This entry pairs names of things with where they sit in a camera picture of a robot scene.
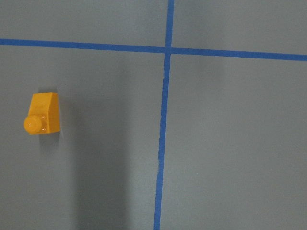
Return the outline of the orange trapezoid block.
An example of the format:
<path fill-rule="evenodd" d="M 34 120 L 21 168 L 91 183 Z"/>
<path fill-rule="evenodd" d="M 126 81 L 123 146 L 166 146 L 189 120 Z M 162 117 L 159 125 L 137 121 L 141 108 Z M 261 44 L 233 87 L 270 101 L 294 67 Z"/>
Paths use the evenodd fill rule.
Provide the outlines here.
<path fill-rule="evenodd" d="M 54 92 L 32 95 L 24 129 L 30 135 L 60 132 L 59 98 Z"/>

